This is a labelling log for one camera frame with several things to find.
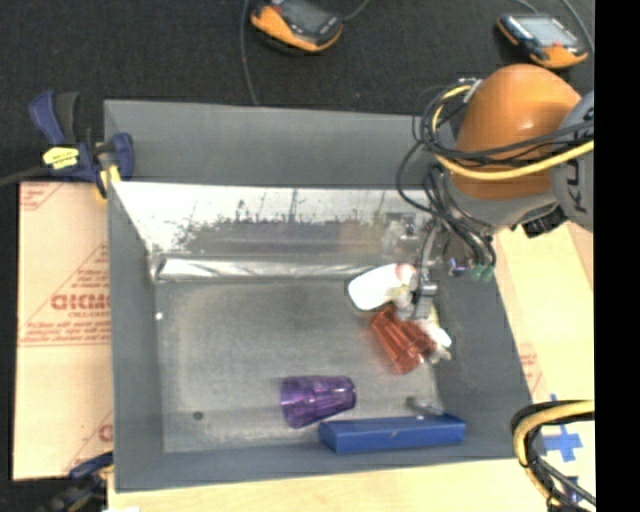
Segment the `clamp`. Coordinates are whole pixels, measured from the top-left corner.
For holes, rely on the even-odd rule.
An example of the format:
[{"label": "clamp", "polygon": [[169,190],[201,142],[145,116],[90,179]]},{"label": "clamp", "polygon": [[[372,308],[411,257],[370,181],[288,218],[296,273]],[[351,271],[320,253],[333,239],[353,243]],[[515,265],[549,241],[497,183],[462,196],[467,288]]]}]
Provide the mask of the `clamp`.
[{"label": "clamp", "polygon": [[[43,155],[49,174],[65,181],[95,183],[106,197],[110,179],[128,180],[133,175],[133,141],[128,133],[120,132],[93,148],[90,141],[79,142],[74,132],[78,96],[76,92],[57,95],[53,90],[45,91],[31,101],[29,114],[38,131],[53,146]],[[99,157],[107,153],[115,155],[116,164],[105,171]]]},{"label": "clamp", "polygon": [[113,452],[93,457],[74,467],[69,480],[77,484],[56,494],[48,506],[40,506],[36,512],[78,512],[92,501],[106,503],[105,472],[113,466]]}]

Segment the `handheld device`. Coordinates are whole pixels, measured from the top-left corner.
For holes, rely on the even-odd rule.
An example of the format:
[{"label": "handheld device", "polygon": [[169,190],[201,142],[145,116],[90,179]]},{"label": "handheld device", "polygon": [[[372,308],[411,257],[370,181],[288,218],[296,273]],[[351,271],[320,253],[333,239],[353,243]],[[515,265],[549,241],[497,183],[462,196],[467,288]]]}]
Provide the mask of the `handheld device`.
[{"label": "handheld device", "polygon": [[303,53],[326,50],[343,29],[342,16],[306,0],[259,1],[250,20],[269,43]]},{"label": "handheld device", "polygon": [[503,14],[497,26],[511,44],[547,69],[568,68],[588,56],[578,38],[547,14]]}]

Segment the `black cable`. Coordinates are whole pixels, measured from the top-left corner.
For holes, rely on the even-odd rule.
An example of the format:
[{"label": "black cable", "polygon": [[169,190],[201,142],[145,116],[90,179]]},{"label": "black cable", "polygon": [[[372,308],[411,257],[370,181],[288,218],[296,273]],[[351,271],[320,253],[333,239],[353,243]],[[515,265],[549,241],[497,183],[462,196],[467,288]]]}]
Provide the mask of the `black cable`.
[{"label": "black cable", "polygon": [[[438,211],[438,210],[434,210],[433,208],[429,208],[423,204],[418,203],[417,201],[414,201],[413,199],[411,199],[404,191],[403,187],[402,187],[402,176],[404,175],[404,172],[407,168],[407,164],[409,163],[411,157],[413,156],[413,154],[420,148],[422,144],[420,142],[416,142],[413,147],[407,152],[407,154],[404,156],[404,158],[402,159],[402,161],[400,162],[400,165],[398,166],[398,170],[396,172],[396,180],[395,180],[395,185],[396,185],[396,190],[398,191],[398,193],[400,194],[400,197],[402,197],[402,199],[404,199],[407,203],[409,203],[411,206],[425,212],[428,213],[434,217],[437,217],[439,219],[444,219],[446,221],[448,221],[453,228],[453,225],[455,225],[458,229],[462,229],[464,231],[466,231],[467,233],[463,236],[463,239],[465,241],[470,241],[469,245],[471,247],[471,249],[474,251],[475,255],[476,255],[476,259],[478,262],[480,262],[481,264],[484,265],[495,265],[496,263],[496,254],[495,254],[495,250],[493,249],[492,245],[491,245],[491,241],[488,240],[485,236],[483,236],[480,232],[478,232],[477,230],[475,230],[474,228],[467,226],[465,224],[462,224],[460,222],[459,219],[456,219],[455,217],[453,217],[452,215],[450,215],[449,213],[446,213],[444,211]],[[478,244],[476,243],[476,240],[474,240],[473,238],[470,238],[469,235],[473,235],[476,237],[476,239],[478,239],[487,249],[487,251],[489,252],[489,261],[486,261],[486,255],[483,253],[483,251],[480,249],[480,247],[478,246]]]},{"label": "black cable", "polygon": [[48,174],[48,169],[43,169],[42,167],[31,167],[30,169],[16,172],[14,174],[10,174],[9,176],[3,176],[2,178],[0,178],[0,187],[13,185],[30,178],[40,178],[43,176],[47,176]]},{"label": "black cable", "polygon": [[253,82],[251,81],[251,73],[249,72],[249,61],[247,59],[247,50],[245,48],[245,25],[247,24],[247,14],[249,13],[249,0],[244,0],[242,6],[242,17],[240,18],[240,55],[242,59],[242,67],[244,69],[245,81],[249,94],[251,95],[251,101],[255,106],[259,106],[258,98],[253,89]]},{"label": "black cable", "polygon": [[591,493],[581,488],[579,485],[573,483],[564,474],[562,474],[551,464],[545,461],[537,453],[536,449],[533,446],[535,439],[544,426],[565,425],[567,423],[574,423],[578,421],[595,420],[595,411],[593,410],[576,414],[569,414],[567,416],[557,416],[553,414],[553,409],[557,409],[558,407],[566,408],[567,406],[571,406],[572,404],[577,404],[579,402],[581,401],[562,400],[532,404],[516,412],[516,414],[514,414],[511,419],[511,432],[515,436],[516,431],[520,428],[520,425],[523,421],[527,420],[533,415],[537,415],[539,413],[544,414],[545,411],[551,412],[549,418],[547,418],[545,421],[536,421],[534,423],[535,426],[532,426],[530,430],[522,433],[524,435],[518,441],[517,445],[514,444],[516,452],[518,450],[524,451],[524,458],[526,460],[525,467],[530,471],[531,476],[533,476],[538,484],[546,490],[546,495],[548,495],[547,507],[549,511],[587,512],[587,509],[579,506],[572,499],[570,499],[564,492],[564,489],[558,489],[556,482],[560,482],[565,489],[570,489],[571,492],[575,493],[576,496],[588,501],[594,506],[596,505],[595,496],[591,495]]},{"label": "black cable", "polygon": [[364,2],[362,2],[360,4],[360,6],[353,11],[351,14],[347,14],[346,16],[342,17],[342,22],[343,23],[349,23],[353,18],[355,18],[356,16],[358,16],[358,14],[360,14],[362,11],[364,11],[364,8],[369,5],[369,3],[371,2],[371,0],[364,0]]},{"label": "black cable", "polygon": [[580,18],[580,16],[576,12],[576,10],[569,3],[569,0],[561,0],[561,1],[564,4],[564,6],[567,8],[567,10],[571,13],[571,16],[573,16],[573,19],[575,20],[575,22],[580,27],[582,35],[584,35],[584,38],[587,40],[587,44],[589,45],[589,49],[591,50],[591,53],[593,55],[595,55],[596,54],[596,46],[593,43],[593,39],[591,38],[591,34],[589,34],[589,31],[587,30],[587,27],[585,26],[584,22],[582,21],[582,18]]},{"label": "black cable", "polygon": [[[429,199],[429,204],[434,206],[436,210],[439,211],[440,213],[445,214],[447,212],[447,209],[444,206],[444,202],[442,200],[440,190],[435,184],[435,181],[433,179],[433,176],[432,176],[433,168],[437,168],[437,166],[433,165],[430,168],[430,170],[425,173],[424,178],[422,179],[422,188],[424,189],[425,194]],[[491,247],[491,244],[486,240],[485,237],[481,238],[482,247],[480,247],[477,243],[477,240],[473,238],[473,236],[471,236],[466,224],[460,221],[457,221],[455,223],[447,222],[446,227],[448,227],[451,231],[453,231],[456,235],[458,235],[467,244],[467,246],[476,254],[476,259],[478,260],[478,263],[483,265],[491,265],[495,263],[496,257],[495,257],[495,254],[493,254],[492,252],[493,248]],[[490,255],[489,261],[486,261],[486,259],[484,258],[485,253],[482,252],[483,248]]]},{"label": "black cable", "polygon": [[536,8],[531,5],[529,2],[525,2],[524,0],[513,0],[515,3],[522,5],[523,7],[526,7],[527,9],[529,9],[531,12],[533,13],[537,13],[538,11],[536,10]]},{"label": "black cable", "polygon": [[[447,88],[446,85],[432,85],[430,87],[425,87],[422,91],[420,91],[420,93],[416,97],[416,103],[419,104],[420,101],[421,101],[422,96],[424,96],[428,92],[435,91],[435,90],[445,90],[446,88]],[[421,138],[422,138],[422,137],[418,136],[417,131],[416,131],[416,121],[418,119],[421,119],[421,116],[418,116],[418,115],[415,115],[415,114],[413,114],[411,116],[411,132],[413,134],[413,139],[416,142],[420,142]]]},{"label": "black cable", "polygon": [[572,149],[572,147],[575,146],[575,143],[572,142],[572,143],[558,146],[555,141],[549,141],[549,142],[536,144],[534,146],[528,147],[524,151],[521,151],[520,153],[512,154],[509,157],[480,159],[479,161],[476,161],[476,162],[469,162],[469,161],[466,161],[464,158],[455,158],[455,157],[449,157],[448,159],[453,163],[461,165],[462,167],[466,167],[467,169],[479,169],[487,165],[495,165],[495,166],[503,165],[512,169],[514,168],[518,169],[520,167],[523,167],[525,165],[528,165],[536,161],[536,159],[538,158],[538,157],[533,157],[532,159],[527,159],[525,158],[527,155],[547,146],[552,146],[553,148],[552,150],[549,150],[549,152],[546,154],[547,158],[551,158],[554,155],[561,155],[565,151]]},{"label": "black cable", "polygon": [[[433,127],[432,126],[432,119],[433,117],[436,115],[436,113],[438,112],[439,109],[443,108],[448,102],[453,101],[455,98],[459,99],[459,95],[457,96],[453,96],[451,98],[446,98],[445,96],[453,89],[460,87],[462,85],[465,85],[464,82],[460,82],[455,84],[454,86],[448,88],[447,90],[443,91],[442,93],[440,93],[438,96],[436,96],[434,99],[432,99],[427,106],[424,109],[424,113],[422,115],[422,118],[420,120],[420,132],[421,132],[421,140],[424,143],[424,145],[427,147],[427,149],[429,151],[431,151],[432,153],[435,153],[437,155],[440,155],[442,157],[448,158],[450,160],[467,160],[467,161],[476,161],[477,164],[479,165],[489,165],[489,164],[498,164],[498,165],[512,165],[513,167],[522,167],[524,165],[527,164],[526,160],[521,160],[521,161],[517,161],[514,160],[513,162],[510,162],[509,159],[505,159],[505,158],[492,158],[492,155],[496,155],[496,154],[501,154],[501,153],[506,153],[506,152],[510,152],[510,151],[515,151],[518,149],[527,149],[527,150],[531,150],[531,146],[532,145],[543,145],[543,144],[548,144],[551,142],[555,142],[557,141],[557,139],[559,137],[562,137],[564,135],[569,135],[569,134],[573,134],[574,132],[578,131],[578,130],[583,130],[586,128],[590,128],[592,126],[594,126],[594,121],[590,120],[590,121],[584,121],[581,123],[576,123],[575,125],[571,125],[571,126],[566,126],[564,128],[558,129],[558,130],[554,130],[553,132],[544,134],[544,135],[540,135],[537,137],[532,137],[530,139],[527,140],[523,140],[520,142],[516,142],[516,143],[512,143],[512,144],[507,144],[504,146],[499,146],[499,147],[495,147],[495,148],[490,148],[490,149],[486,149],[486,150],[481,150],[481,151],[470,151],[470,152],[465,152],[465,151],[459,151],[456,149],[452,149],[452,148],[447,148],[446,146],[443,146],[442,143],[439,140],[438,137],[438,128],[441,126],[441,122],[439,122],[437,124],[437,126]],[[565,147],[568,145],[572,145],[572,144],[580,144],[583,142],[587,142],[593,139],[593,135],[584,137],[582,139],[579,140],[573,140],[571,141],[571,143],[567,143],[565,144]]]},{"label": "black cable", "polygon": [[[438,173],[438,181],[442,182],[442,179],[443,179],[442,168],[440,166],[438,166],[438,165],[433,164],[431,169],[432,169],[432,172],[437,172]],[[444,185],[439,186],[436,183],[436,181],[433,178],[433,176],[431,178],[432,178],[433,186],[435,187],[435,189],[437,191],[437,194],[439,196],[438,200],[440,201],[440,204],[442,205],[441,208],[442,208],[443,211],[447,211],[447,206],[445,205],[445,202],[443,200],[443,195],[440,192],[441,188],[444,188]],[[492,243],[493,239],[492,239],[492,237],[490,235],[489,236],[484,236],[480,231],[471,229],[468,226],[468,224],[466,224],[465,222],[460,221],[460,220],[458,220],[458,222],[456,222],[453,227],[454,227],[454,231],[458,234],[458,236],[462,237],[465,240],[471,239],[472,244],[477,243],[477,241],[475,239],[473,239],[473,237],[470,237],[469,235],[474,235],[476,238],[480,238],[480,242],[481,242],[482,246],[484,247],[484,249],[489,254],[489,262],[486,263],[486,264],[495,266],[498,257],[496,255],[495,249],[493,248],[493,243]]]},{"label": "black cable", "polygon": [[413,307],[413,312],[411,313],[411,319],[415,320],[417,318],[417,313],[418,313],[418,302],[420,300],[420,298],[422,297],[422,284],[424,282],[424,255],[425,252],[427,251],[427,244],[429,243],[429,238],[431,237],[431,234],[433,233],[433,231],[437,229],[437,226],[434,226],[431,231],[429,231],[427,229],[427,233],[424,236],[424,240],[422,241],[422,244],[420,246],[420,256],[418,257],[418,264],[416,265],[416,269],[417,269],[417,273],[418,273],[418,283],[416,285],[416,294],[414,295],[414,307]]}]

